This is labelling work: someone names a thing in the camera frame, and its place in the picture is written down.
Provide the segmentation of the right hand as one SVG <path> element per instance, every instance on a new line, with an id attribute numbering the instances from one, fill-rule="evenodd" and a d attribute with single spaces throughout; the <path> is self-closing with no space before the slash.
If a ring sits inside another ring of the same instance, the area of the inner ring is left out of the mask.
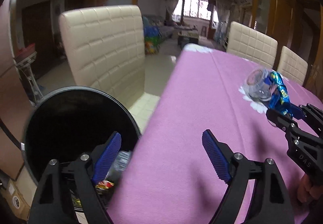
<path id="1" fill-rule="evenodd" d="M 301 203 L 307 203 L 311 200 L 318 200 L 323 193 L 322 186 L 314 186 L 311 184 L 309 176 L 306 174 L 300 180 L 297 190 L 297 198 Z"/>

